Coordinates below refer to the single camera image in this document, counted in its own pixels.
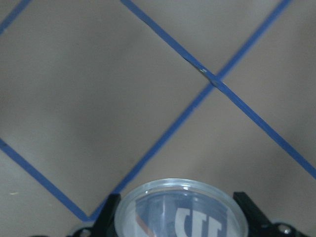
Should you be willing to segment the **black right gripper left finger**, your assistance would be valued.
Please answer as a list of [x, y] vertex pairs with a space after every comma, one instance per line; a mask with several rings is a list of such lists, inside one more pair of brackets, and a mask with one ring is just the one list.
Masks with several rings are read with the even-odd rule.
[[120, 194], [110, 194], [91, 227], [84, 226], [71, 233], [72, 237], [117, 237], [114, 218], [121, 201]]

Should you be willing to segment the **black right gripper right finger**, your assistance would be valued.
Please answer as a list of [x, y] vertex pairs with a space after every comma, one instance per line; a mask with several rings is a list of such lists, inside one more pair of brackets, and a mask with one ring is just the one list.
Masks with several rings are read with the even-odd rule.
[[233, 199], [246, 217], [249, 237], [308, 236], [288, 223], [272, 223], [245, 192], [234, 192]]

